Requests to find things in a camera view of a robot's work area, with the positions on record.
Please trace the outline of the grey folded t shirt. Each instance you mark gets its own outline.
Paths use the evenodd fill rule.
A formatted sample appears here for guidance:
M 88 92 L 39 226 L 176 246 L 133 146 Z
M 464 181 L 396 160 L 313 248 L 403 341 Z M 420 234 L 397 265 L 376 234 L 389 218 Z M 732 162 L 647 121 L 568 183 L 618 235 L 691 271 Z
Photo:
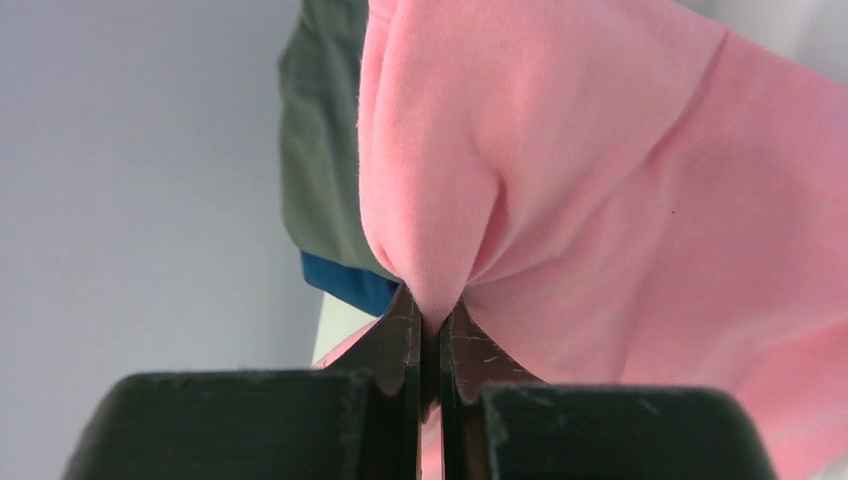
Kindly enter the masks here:
M 302 251 L 393 276 L 363 233 L 357 105 L 364 1 L 304 1 L 279 64 L 283 223 Z

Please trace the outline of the pink t shirt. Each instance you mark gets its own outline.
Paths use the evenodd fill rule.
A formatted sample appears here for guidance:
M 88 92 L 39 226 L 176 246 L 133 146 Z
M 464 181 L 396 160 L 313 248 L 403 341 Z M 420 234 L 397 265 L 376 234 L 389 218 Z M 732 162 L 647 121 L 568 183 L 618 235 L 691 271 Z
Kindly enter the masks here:
M 847 88 L 671 1 L 373 1 L 367 243 L 556 383 L 711 385 L 847 452 Z

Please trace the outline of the blue folded t shirt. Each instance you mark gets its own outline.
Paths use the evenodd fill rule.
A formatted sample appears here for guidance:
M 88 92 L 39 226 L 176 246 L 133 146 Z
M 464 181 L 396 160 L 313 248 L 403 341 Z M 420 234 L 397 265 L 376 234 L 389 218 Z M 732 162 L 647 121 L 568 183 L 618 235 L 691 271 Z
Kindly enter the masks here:
M 399 284 L 368 270 L 340 265 L 300 252 L 305 282 L 336 299 L 374 317 L 391 304 Z

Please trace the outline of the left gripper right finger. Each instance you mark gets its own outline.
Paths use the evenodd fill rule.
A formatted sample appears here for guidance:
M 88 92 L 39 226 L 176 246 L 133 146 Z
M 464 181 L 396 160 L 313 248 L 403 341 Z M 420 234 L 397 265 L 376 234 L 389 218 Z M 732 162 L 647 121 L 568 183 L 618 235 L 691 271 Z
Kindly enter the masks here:
M 747 414 L 686 386 L 549 384 L 455 307 L 439 337 L 447 479 L 772 479 Z

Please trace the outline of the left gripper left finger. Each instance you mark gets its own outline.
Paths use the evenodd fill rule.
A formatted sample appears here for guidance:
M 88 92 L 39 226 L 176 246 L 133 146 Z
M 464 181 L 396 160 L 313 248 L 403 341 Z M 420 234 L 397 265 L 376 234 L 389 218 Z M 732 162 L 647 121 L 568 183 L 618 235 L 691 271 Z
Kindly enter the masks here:
M 417 479 L 421 315 L 386 313 L 316 370 L 157 372 L 118 381 L 67 479 Z

